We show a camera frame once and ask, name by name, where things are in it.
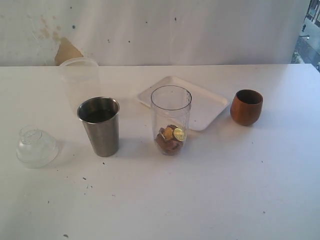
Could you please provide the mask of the clear drinking glass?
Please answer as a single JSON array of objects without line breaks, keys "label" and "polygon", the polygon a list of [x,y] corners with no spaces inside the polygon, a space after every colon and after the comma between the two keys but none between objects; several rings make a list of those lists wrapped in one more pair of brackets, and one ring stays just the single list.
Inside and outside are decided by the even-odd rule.
[{"label": "clear drinking glass", "polygon": [[187,89],[177,85],[165,85],[155,89],[151,93],[150,99],[153,140],[158,150],[164,154],[155,142],[155,138],[159,129],[166,128],[167,125],[176,125],[178,128],[183,129],[185,133],[183,145],[185,145],[192,105],[191,93]]}]

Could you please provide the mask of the copper coins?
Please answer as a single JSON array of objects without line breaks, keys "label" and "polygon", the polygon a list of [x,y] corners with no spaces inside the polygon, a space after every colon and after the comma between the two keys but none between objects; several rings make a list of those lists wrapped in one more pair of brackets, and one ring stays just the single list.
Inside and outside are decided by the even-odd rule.
[{"label": "copper coins", "polygon": [[174,124],[169,124],[166,128],[161,127],[156,135],[155,142],[159,149],[165,155],[175,155],[178,154],[184,146],[184,141],[178,141],[174,137],[174,129],[178,128]]}]

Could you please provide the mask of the gold coin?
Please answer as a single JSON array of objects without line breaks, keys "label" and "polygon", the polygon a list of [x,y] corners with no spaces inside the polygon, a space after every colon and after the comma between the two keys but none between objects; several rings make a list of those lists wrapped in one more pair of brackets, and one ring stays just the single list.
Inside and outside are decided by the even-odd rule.
[{"label": "gold coin", "polygon": [[186,138],[185,132],[181,128],[175,128],[173,130],[173,136],[176,140],[183,142]]}]

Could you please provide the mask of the stainless steel cup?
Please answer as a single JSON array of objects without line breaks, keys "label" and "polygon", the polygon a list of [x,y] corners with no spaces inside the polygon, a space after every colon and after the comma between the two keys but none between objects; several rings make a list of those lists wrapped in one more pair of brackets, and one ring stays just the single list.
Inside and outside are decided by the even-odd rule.
[{"label": "stainless steel cup", "polygon": [[119,103],[111,97],[93,97],[77,109],[93,151],[100,157],[110,157],[119,149]]}]

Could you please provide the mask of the brown wooden cup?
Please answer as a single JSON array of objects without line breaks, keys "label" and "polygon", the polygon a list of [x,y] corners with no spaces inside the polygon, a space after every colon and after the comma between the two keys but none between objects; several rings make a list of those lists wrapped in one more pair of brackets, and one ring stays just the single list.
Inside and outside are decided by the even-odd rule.
[{"label": "brown wooden cup", "polygon": [[239,90],[231,103],[230,116],[239,125],[250,126],[260,117],[263,96],[252,89]]}]

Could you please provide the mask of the clear dome lid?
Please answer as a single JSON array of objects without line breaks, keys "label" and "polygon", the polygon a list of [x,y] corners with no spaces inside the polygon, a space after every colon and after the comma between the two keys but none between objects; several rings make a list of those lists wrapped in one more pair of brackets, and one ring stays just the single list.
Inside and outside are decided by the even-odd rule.
[{"label": "clear dome lid", "polygon": [[59,153],[56,139],[35,125],[27,125],[19,131],[16,157],[28,169],[38,169],[52,162]]}]

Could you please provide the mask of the white rectangular tray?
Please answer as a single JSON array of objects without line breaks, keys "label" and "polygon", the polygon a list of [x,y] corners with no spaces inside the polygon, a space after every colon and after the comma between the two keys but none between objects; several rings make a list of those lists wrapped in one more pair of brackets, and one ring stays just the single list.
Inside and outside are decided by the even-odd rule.
[{"label": "white rectangular tray", "polygon": [[162,86],[175,85],[187,89],[192,96],[189,115],[189,129],[193,131],[205,130],[211,122],[226,108],[230,102],[227,98],[213,93],[203,87],[195,85],[176,76],[166,76],[154,85],[137,95],[140,103],[151,106],[152,92]]}]

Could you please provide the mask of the translucent plastic container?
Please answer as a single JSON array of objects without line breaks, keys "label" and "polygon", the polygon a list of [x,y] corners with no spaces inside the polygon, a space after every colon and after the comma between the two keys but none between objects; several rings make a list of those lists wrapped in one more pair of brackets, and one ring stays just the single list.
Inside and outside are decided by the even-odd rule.
[{"label": "translucent plastic container", "polygon": [[91,58],[77,57],[64,61],[58,67],[71,112],[88,99],[100,97],[99,65]]}]

